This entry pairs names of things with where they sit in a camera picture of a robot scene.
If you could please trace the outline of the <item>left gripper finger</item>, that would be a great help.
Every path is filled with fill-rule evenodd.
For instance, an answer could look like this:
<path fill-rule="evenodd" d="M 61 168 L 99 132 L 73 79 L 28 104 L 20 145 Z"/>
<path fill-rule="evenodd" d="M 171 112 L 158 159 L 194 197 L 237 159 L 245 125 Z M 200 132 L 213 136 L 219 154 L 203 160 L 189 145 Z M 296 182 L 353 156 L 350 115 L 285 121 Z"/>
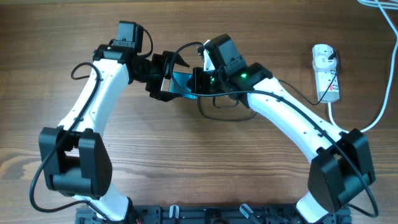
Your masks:
<path fill-rule="evenodd" d="M 171 60 L 170 60 L 170 67 L 174 68 L 175 64 L 181 65 L 181 66 L 187 67 L 187 68 L 190 67 L 190 65 L 186 61 L 184 61 L 184 59 L 181 57 L 180 54 L 178 54 L 176 52 L 172 52 Z"/>
<path fill-rule="evenodd" d="M 161 91 L 159 93 L 158 100 L 163 101 L 163 102 L 169 102 L 178 97 L 181 97 L 181 94 L 173 93 L 173 92 L 169 92 L 169 91 Z"/>

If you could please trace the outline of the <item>teal Galaxy smartphone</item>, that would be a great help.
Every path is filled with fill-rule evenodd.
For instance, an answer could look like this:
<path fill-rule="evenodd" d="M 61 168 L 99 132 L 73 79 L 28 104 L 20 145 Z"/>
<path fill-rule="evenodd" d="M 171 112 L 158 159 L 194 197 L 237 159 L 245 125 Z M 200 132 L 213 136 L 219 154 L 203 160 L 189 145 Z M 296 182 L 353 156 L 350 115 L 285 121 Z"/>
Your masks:
<path fill-rule="evenodd" d="M 190 100 L 195 100 L 197 99 L 196 96 L 188 94 L 184 92 L 183 90 L 191 92 L 191 89 L 187 87 L 187 82 L 189 79 L 193 77 L 191 73 L 182 73 L 182 72 L 173 72 L 175 81 L 172 79 L 170 80 L 170 85 L 169 85 L 169 92 L 171 93 L 178 93 L 182 97 L 190 99 Z"/>

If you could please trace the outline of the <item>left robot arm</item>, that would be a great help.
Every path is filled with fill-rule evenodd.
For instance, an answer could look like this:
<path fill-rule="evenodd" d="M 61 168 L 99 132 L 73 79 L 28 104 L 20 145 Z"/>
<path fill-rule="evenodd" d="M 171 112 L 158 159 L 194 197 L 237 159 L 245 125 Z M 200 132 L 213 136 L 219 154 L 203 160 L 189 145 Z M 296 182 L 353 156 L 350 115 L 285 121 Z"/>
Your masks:
<path fill-rule="evenodd" d="M 185 65 L 175 52 L 142 53 L 148 31 L 121 21 L 115 39 L 100 45 L 88 63 L 91 73 L 76 103 L 58 126 L 39 135 L 41 165 L 47 188 L 74 204 L 85 204 L 93 219 L 103 223 L 140 223 L 132 200 L 113 185 L 113 166 L 103 142 L 104 129 L 121 94 L 132 82 L 144 83 L 152 98 L 170 101 L 176 93 L 162 90 L 172 67 Z"/>

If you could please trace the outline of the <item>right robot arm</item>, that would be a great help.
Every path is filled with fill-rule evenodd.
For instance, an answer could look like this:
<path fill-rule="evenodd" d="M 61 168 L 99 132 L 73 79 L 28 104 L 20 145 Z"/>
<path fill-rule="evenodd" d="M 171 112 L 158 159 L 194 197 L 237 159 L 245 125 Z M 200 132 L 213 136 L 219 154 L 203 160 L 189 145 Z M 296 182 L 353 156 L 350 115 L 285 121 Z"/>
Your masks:
<path fill-rule="evenodd" d="M 296 210 L 308 223 L 316 223 L 366 192 L 379 214 L 369 186 L 376 180 L 367 137 L 358 129 L 344 131 L 323 120 L 288 93 L 260 63 L 248 65 L 228 34 L 197 50 L 204 66 L 187 82 L 200 97 L 227 95 L 263 115 L 302 151 L 310 163 L 308 193 Z"/>

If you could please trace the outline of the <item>white USB charger plug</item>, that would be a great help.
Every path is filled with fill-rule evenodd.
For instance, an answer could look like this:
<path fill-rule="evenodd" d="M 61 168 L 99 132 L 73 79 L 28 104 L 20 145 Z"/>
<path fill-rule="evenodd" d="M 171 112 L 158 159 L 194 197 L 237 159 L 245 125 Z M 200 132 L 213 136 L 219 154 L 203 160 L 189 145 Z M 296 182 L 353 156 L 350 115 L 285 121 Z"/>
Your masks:
<path fill-rule="evenodd" d="M 313 59 L 312 65 L 316 72 L 327 72 L 336 68 L 337 61 L 335 58 L 329 59 L 328 56 L 319 55 Z"/>

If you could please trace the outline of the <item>white power strip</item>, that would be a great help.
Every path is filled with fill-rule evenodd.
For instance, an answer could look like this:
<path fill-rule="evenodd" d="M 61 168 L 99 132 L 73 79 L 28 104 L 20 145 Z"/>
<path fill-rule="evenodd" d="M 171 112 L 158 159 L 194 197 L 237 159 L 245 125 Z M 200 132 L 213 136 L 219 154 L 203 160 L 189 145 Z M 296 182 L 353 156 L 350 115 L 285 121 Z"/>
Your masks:
<path fill-rule="evenodd" d="M 328 56 L 329 59 L 335 58 L 337 61 L 336 52 L 327 44 L 316 44 L 313 46 L 313 59 L 319 55 Z M 327 72 L 314 71 L 317 98 L 320 103 L 333 103 L 340 99 L 337 65 L 336 68 Z"/>

